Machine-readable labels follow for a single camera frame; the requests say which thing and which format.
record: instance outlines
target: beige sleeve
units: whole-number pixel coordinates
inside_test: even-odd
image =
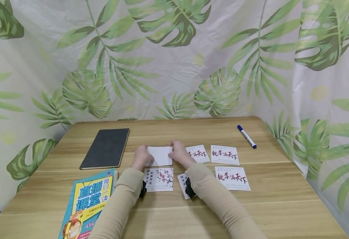
[[[102,210],[89,239],[120,239],[129,211],[136,204],[144,174],[128,168],[117,180],[115,191]]]
[[[202,199],[226,227],[233,239],[266,239],[240,202],[204,164],[193,164],[185,171],[193,191]]]

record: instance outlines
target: leaf-patterned curtain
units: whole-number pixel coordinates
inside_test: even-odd
[[[349,235],[349,0],[0,0],[0,210],[78,121],[250,115]]]

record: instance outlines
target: black wristband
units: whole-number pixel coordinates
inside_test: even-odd
[[[140,191],[140,195],[139,198],[144,198],[144,195],[147,193],[147,188],[145,187],[147,185],[147,183],[145,181],[143,181],[143,187]]]
[[[196,194],[194,193],[192,187],[190,186],[190,179],[189,179],[189,178],[187,178],[187,180],[185,181],[185,184],[186,184],[185,193],[186,193],[190,198],[196,196]]]

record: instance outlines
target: card with plum blossom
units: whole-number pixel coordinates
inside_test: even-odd
[[[186,147],[186,151],[190,156],[194,158],[197,163],[210,162],[209,156],[203,145],[197,145],[192,147]]]
[[[212,163],[240,165],[237,148],[211,145]]]
[[[185,192],[185,189],[186,189],[185,181],[188,179],[188,176],[186,174],[180,174],[180,175],[177,175],[177,178],[180,183],[180,187],[181,187],[182,193],[184,194],[185,200],[189,199],[190,197]]]
[[[173,168],[145,169],[144,181],[147,183],[147,192],[164,192],[174,190]]]
[[[250,191],[244,168],[215,167],[216,177],[228,190]]]
[[[146,167],[151,166],[167,166],[173,165],[173,160],[168,157],[168,154],[172,152],[172,147],[148,147],[148,153],[152,154],[155,158],[153,162],[145,164]]]

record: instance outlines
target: cartoon character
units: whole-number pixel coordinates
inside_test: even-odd
[[[64,239],[77,239],[81,232],[81,221],[80,218],[83,216],[83,211],[80,210],[73,214],[67,224],[63,227],[63,238]]]

